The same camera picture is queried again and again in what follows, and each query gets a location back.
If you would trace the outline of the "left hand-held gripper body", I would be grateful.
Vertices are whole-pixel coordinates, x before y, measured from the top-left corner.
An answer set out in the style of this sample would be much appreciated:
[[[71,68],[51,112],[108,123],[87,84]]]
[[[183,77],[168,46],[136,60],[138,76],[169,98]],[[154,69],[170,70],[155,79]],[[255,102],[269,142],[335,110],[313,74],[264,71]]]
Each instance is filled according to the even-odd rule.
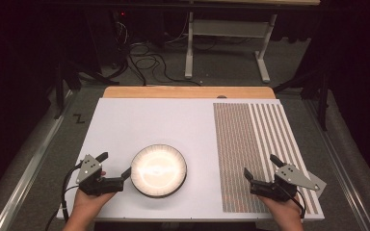
[[[79,189],[87,195],[101,195],[123,191],[122,177],[106,178],[102,176],[102,163],[88,154],[81,162],[80,171],[76,177]]]

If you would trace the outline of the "person's right hand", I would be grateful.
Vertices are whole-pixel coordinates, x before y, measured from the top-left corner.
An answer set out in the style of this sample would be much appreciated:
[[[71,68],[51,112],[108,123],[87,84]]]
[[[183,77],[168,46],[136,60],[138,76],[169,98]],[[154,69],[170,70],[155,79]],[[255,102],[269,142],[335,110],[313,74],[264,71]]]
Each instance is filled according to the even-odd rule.
[[[261,195],[258,198],[269,209],[276,223],[284,224],[288,221],[301,220],[301,209],[292,200],[279,202]]]

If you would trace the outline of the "white metal desk frame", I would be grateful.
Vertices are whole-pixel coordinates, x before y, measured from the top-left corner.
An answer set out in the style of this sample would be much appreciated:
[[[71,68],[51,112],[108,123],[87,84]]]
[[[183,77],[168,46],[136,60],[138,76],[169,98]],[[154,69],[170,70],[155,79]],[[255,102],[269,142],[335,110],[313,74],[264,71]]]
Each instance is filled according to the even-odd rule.
[[[318,6],[321,0],[189,0],[192,6],[197,3],[206,3],[219,6],[220,4],[242,5],[243,7],[313,7]],[[262,39],[260,50],[253,55],[257,64],[261,81],[271,82],[264,61],[272,32],[278,18],[277,13],[271,13],[267,21],[247,21],[229,19],[194,19],[194,13],[188,13],[188,43],[185,61],[184,77],[190,80],[193,77],[194,64],[194,36],[231,37],[245,39]]]

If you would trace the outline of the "person's left hand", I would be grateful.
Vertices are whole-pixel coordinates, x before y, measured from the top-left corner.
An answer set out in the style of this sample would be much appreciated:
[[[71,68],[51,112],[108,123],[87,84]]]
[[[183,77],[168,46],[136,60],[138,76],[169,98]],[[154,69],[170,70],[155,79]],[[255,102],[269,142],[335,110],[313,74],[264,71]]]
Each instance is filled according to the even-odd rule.
[[[114,192],[104,193],[99,196],[87,195],[81,190],[78,190],[75,195],[73,208],[74,209],[90,209],[100,210],[108,201],[110,201],[116,194]]]

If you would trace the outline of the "dark box with red light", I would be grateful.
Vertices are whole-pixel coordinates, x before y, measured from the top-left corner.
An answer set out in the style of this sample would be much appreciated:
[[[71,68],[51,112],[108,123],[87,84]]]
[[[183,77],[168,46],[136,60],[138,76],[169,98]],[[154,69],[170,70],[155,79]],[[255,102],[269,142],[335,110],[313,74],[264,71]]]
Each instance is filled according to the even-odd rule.
[[[86,11],[97,57],[102,66],[117,68],[129,53],[128,31],[112,10]]]

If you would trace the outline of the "white plate with dark rim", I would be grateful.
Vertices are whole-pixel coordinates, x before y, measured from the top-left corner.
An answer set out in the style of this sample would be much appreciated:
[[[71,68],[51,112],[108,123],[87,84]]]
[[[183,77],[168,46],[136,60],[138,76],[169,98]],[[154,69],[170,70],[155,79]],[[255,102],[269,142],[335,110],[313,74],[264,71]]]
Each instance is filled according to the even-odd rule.
[[[170,196],[178,192],[179,188],[174,188],[174,189],[165,189],[165,188],[140,189],[140,188],[137,188],[137,191],[150,198],[164,198],[164,197]]]
[[[150,145],[142,149],[131,162],[130,177],[136,189],[180,189],[186,176],[184,157],[170,145]]]

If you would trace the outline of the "aluminium floor rail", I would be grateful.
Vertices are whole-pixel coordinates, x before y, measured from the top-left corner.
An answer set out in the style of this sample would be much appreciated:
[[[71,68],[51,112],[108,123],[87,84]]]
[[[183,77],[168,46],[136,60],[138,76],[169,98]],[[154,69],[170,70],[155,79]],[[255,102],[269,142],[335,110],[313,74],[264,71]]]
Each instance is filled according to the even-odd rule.
[[[370,169],[363,160],[352,135],[335,109],[328,107],[325,127],[317,114],[318,104],[305,100],[304,106],[315,122],[327,149],[333,171],[361,231],[370,231]]]
[[[58,109],[56,103],[49,107],[0,180],[0,231],[8,231],[12,225],[39,174],[47,149],[64,120],[64,110],[75,93],[76,90],[66,91],[63,109]]]

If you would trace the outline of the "wooden table with white top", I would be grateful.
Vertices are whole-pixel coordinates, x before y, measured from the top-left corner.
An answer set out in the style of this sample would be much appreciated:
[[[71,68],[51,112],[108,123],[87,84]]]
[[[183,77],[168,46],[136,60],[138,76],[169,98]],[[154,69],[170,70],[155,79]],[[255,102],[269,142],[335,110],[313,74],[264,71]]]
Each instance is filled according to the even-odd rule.
[[[215,103],[280,103],[259,87],[109,87],[99,99],[80,154],[107,152],[104,169],[119,175],[152,144],[167,144],[185,158],[178,192],[149,198],[131,182],[100,212],[102,221],[251,221],[264,215],[223,211],[214,119]]]

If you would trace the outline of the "striped woven placemat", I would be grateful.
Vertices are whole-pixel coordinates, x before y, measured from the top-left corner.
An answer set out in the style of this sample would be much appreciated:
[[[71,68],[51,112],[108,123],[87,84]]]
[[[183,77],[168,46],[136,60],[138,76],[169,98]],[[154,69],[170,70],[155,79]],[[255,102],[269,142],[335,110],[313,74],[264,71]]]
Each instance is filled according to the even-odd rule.
[[[264,215],[267,208],[250,193],[248,170],[258,181],[271,182],[276,155],[304,175],[308,171],[283,106],[278,103],[215,103],[223,211]]]

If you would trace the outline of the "black tripod stand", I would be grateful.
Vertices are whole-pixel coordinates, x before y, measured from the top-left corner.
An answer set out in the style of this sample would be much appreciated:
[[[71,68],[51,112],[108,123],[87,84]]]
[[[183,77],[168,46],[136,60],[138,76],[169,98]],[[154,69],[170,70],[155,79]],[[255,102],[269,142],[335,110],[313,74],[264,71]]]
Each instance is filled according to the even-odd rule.
[[[102,76],[98,72],[91,71],[80,64],[72,61],[60,61],[56,67],[56,77],[55,77],[55,92],[56,92],[56,105],[57,113],[55,118],[59,118],[63,112],[66,110],[66,95],[65,86],[68,86],[70,90],[80,90],[81,82],[79,80],[78,74],[83,72],[94,80],[108,85],[108,86],[118,86],[119,82],[112,81]]]
[[[289,81],[286,81],[276,87],[273,87],[274,93],[279,93],[283,90],[292,88],[299,84],[303,84],[301,98],[317,99],[317,121],[323,131],[327,130],[326,112],[328,107],[328,90],[329,90],[330,74],[323,70],[311,70],[305,74],[299,75]]]

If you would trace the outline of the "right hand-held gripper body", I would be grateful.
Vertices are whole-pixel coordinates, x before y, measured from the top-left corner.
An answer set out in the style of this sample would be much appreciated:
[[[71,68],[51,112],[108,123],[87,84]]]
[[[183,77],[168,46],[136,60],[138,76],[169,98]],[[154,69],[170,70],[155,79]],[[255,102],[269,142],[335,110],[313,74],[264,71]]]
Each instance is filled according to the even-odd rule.
[[[294,165],[286,164],[274,174],[272,182],[258,181],[250,177],[250,193],[285,202],[296,196],[297,188],[319,191],[320,187]]]

